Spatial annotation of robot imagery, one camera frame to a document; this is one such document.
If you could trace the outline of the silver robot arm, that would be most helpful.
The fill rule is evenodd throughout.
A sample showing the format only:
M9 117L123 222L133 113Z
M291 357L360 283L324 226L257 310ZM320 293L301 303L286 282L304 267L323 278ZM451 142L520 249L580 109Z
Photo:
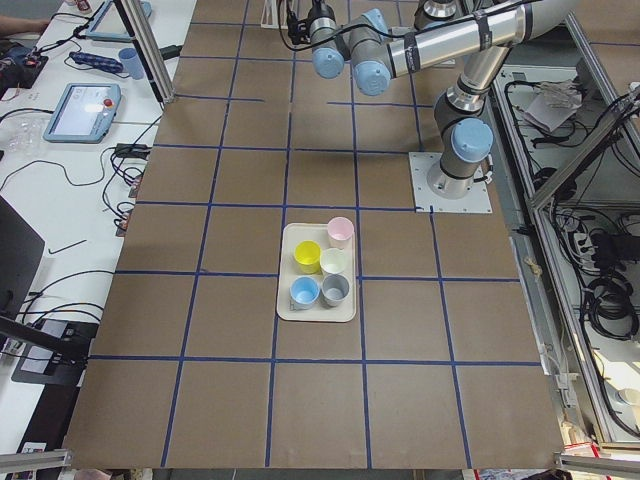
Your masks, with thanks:
M464 58L463 71L434 107L444 151L427 174L436 195L458 200L489 157L494 136L480 114L509 52L554 28L575 7L573 1L496 1L458 17L453 1L422 1L413 26L394 34L377 9L339 26L333 9L315 1L305 19L289 16L287 28L293 43L311 48L318 75L335 78L349 62L359 91L368 96L384 93L394 78Z

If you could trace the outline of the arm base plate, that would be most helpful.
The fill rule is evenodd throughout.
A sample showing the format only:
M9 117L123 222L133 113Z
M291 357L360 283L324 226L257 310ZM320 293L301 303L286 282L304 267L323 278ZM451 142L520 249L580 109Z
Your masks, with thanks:
M440 152L410 152L409 165L415 210L423 213L491 214L490 179L480 164L474 176L448 177L440 165Z

